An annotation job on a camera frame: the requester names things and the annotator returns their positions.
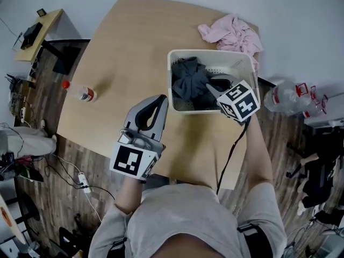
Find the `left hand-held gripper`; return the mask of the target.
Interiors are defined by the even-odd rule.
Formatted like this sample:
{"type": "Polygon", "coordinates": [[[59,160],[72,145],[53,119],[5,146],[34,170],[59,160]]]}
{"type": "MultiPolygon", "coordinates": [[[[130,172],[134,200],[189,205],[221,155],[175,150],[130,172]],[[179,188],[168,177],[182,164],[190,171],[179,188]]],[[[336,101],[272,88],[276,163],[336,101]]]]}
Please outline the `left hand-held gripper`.
{"type": "Polygon", "coordinates": [[[148,97],[132,107],[113,145],[109,169],[144,182],[166,148],[160,142],[165,127],[168,98],[148,97]]]}

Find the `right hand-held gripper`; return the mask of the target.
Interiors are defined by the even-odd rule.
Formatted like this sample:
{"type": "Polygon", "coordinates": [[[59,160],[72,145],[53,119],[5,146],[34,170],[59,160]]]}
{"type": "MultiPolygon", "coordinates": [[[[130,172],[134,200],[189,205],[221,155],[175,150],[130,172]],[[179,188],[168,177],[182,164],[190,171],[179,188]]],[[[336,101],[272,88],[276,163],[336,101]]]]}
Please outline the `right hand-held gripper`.
{"type": "Polygon", "coordinates": [[[238,78],[230,74],[217,74],[210,80],[229,81],[230,84],[237,83],[224,93],[218,91],[211,84],[206,84],[207,89],[217,98],[218,105],[227,117],[244,123],[260,108],[253,89],[244,80],[238,83],[238,78]]]}

